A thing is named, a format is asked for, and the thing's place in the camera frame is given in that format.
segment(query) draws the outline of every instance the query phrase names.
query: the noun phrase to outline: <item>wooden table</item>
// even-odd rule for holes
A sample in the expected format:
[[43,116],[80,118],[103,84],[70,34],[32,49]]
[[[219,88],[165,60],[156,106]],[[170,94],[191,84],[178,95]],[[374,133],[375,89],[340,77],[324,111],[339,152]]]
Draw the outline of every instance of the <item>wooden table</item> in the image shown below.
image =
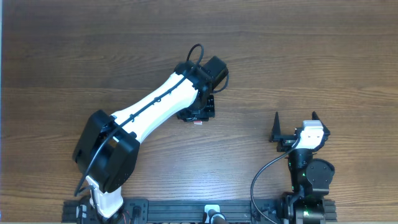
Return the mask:
[[[126,197],[249,199],[278,156],[274,113],[293,133],[316,111],[331,130],[317,157],[336,167],[339,221],[398,220],[396,1],[4,0],[2,221],[59,222],[81,176],[72,152],[86,120],[160,86],[195,43],[229,87],[203,126],[175,116],[143,143]],[[285,161],[257,198],[290,190]]]

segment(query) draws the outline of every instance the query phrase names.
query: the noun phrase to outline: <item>tabletop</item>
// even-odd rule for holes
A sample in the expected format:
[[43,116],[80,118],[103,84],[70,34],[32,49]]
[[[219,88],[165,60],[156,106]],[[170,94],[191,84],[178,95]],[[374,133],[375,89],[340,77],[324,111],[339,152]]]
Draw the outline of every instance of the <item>tabletop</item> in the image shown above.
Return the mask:
[[[1,221],[59,222],[88,117],[138,102],[196,43],[229,69],[216,117],[159,126],[124,197],[247,200],[280,155],[268,142],[274,113],[292,134],[316,111],[331,131],[315,157],[336,168],[327,198],[339,221],[398,220],[397,12],[390,0],[5,0]],[[254,194],[290,190],[279,161]]]

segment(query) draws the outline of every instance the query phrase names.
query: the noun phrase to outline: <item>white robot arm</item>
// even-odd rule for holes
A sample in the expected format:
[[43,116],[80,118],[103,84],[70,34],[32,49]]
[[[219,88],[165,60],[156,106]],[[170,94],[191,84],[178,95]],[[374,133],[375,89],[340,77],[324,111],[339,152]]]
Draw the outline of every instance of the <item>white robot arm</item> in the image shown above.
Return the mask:
[[[90,116],[73,153],[83,173],[75,196],[91,189],[90,202],[104,219],[122,207],[121,186],[135,168],[139,146],[155,128],[175,113],[184,121],[214,117],[211,93],[227,77],[226,64],[214,56],[200,66],[203,48],[196,64],[189,55],[162,86],[141,101],[111,116],[101,110]],[[80,189],[84,179],[90,188]]]

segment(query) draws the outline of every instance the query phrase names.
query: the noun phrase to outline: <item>black mounting rail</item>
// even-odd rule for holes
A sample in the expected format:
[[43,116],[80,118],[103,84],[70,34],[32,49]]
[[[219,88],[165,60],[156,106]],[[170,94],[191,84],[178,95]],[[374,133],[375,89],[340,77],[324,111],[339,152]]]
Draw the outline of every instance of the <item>black mounting rail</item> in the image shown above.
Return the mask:
[[[63,223],[95,224],[99,223],[95,209],[89,203],[89,196],[80,201],[66,201],[63,206]],[[277,200],[256,200],[259,208],[273,220],[276,217]],[[148,201],[146,199],[124,199],[120,212],[124,212],[126,223],[201,223],[205,205],[219,205],[221,213],[228,223],[270,224],[261,217],[250,200],[173,200]],[[331,200],[325,201],[327,222],[336,222],[336,206]],[[123,224],[124,217],[113,223]]]

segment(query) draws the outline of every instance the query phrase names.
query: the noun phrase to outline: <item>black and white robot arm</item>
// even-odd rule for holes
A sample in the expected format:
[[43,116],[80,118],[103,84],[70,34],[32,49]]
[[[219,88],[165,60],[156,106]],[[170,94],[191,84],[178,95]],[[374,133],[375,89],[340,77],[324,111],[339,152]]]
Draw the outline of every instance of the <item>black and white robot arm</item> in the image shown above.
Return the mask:
[[[192,50],[201,46],[195,45]],[[214,117],[214,88],[228,75],[226,64],[213,57],[204,66],[182,62],[169,79],[136,104],[108,116],[92,114],[73,153],[91,189],[90,203],[105,219],[123,205],[121,186],[132,174],[139,146],[145,138],[173,114],[184,121]]]

